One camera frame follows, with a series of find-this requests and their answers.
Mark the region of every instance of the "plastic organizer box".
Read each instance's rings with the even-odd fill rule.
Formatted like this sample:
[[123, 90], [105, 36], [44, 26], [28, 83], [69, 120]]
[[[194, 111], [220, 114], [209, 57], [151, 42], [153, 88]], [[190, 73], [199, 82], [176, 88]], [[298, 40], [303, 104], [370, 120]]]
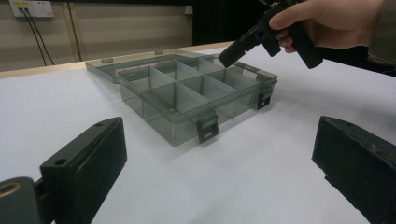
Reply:
[[225, 68], [218, 55], [180, 50], [95, 60], [95, 74], [120, 83], [122, 100], [173, 146], [270, 103], [277, 76], [237, 62]]

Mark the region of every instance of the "tabletop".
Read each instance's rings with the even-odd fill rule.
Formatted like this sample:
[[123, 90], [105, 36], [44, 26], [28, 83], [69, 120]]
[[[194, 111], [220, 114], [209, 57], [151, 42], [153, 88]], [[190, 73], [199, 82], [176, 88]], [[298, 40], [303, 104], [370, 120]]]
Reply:
[[396, 144], [396, 78], [330, 61], [310, 70], [297, 54], [271, 58], [263, 47], [240, 62], [278, 76], [271, 104], [179, 147], [82, 63], [0, 74], [0, 180], [37, 180], [39, 165], [80, 133], [122, 117], [128, 161], [93, 223], [368, 223], [312, 152], [320, 116]]

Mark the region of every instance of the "white electrical socket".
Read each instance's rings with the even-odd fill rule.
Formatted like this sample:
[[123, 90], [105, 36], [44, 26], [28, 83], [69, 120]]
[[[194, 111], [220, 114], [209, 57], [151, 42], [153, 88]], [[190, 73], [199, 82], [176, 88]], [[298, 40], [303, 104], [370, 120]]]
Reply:
[[31, 1], [24, 1], [24, 0], [9, 0], [11, 4], [12, 12], [14, 13], [15, 17], [25, 17], [22, 10], [29, 10], [30, 16], [35, 17], [35, 11], [33, 10], [33, 6]]
[[50, 1], [32, 1], [31, 4], [36, 17], [53, 17]]

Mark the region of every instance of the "beige wall panel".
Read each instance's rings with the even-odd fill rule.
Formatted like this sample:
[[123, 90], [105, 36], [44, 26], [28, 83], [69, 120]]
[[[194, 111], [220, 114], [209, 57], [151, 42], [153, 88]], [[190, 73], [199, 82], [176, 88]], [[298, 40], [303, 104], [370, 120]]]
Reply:
[[181, 6], [75, 4], [83, 60], [191, 46], [192, 17]]
[[[52, 2], [54, 18], [34, 18], [55, 64], [72, 63], [75, 56], [62, 3]], [[9, 2], [0, 2], [0, 71], [44, 66], [35, 37], [25, 18], [15, 18]]]

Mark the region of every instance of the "human hand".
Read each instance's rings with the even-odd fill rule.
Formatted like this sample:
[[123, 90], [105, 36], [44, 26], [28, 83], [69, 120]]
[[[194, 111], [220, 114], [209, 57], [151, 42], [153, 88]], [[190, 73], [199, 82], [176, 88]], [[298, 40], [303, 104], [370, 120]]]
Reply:
[[316, 47], [348, 49], [369, 47], [383, 0], [307, 0], [275, 15], [269, 25], [283, 30], [276, 39], [285, 51], [295, 51], [286, 29], [304, 21], [308, 36]]

